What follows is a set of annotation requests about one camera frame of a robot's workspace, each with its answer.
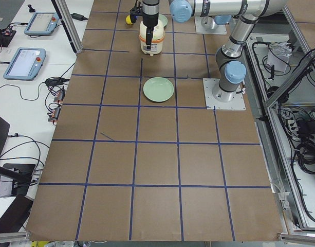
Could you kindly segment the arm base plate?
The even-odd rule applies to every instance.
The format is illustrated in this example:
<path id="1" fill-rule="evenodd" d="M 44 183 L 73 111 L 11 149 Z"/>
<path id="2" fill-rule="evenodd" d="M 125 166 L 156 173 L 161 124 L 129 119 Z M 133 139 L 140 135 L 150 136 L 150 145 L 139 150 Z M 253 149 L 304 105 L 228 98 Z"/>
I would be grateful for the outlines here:
<path id="1" fill-rule="evenodd" d="M 208 110 L 246 110 L 240 86 L 234 92 L 228 93 L 219 87 L 218 78 L 203 78 L 203 89 Z"/>
<path id="2" fill-rule="evenodd" d="M 226 21 L 220 18 L 210 16 L 194 17 L 196 33 L 198 34 L 214 34 L 226 35 Z"/>

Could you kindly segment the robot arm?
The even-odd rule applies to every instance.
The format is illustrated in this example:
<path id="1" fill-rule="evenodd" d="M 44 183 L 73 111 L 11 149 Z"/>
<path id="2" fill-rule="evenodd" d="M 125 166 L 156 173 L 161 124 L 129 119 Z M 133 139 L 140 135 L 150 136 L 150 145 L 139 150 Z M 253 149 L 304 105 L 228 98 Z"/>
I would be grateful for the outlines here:
<path id="1" fill-rule="evenodd" d="M 134 7 L 129 11 L 130 21 L 134 24 L 137 16 L 142 16 L 143 24 L 146 26 L 146 45 L 147 49 L 151 50 L 153 31 L 158 25 L 159 17 L 159 0 L 143 0 L 142 2 L 135 2 Z"/>
<path id="2" fill-rule="evenodd" d="M 213 97 L 228 103 L 246 76 L 246 67 L 235 59 L 242 55 L 243 46 L 260 17 L 281 10 L 286 1 L 169 1 L 173 20 L 184 23 L 191 17 L 231 15 L 238 21 L 229 40 L 216 53 L 221 78 L 212 90 Z"/>

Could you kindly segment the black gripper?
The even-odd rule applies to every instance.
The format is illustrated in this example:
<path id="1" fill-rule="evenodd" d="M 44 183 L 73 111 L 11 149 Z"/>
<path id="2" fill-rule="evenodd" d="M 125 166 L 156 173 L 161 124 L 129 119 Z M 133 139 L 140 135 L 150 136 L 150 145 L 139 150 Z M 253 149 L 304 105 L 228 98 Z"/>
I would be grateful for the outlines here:
<path id="1" fill-rule="evenodd" d="M 158 24 L 158 9 L 155 7 L 134 7 L 130 11 L 132 21 L 135 23 L 137 16 L 142 16 L 146 29 L 146 46 L 151 50 L 154 27 Z"/>

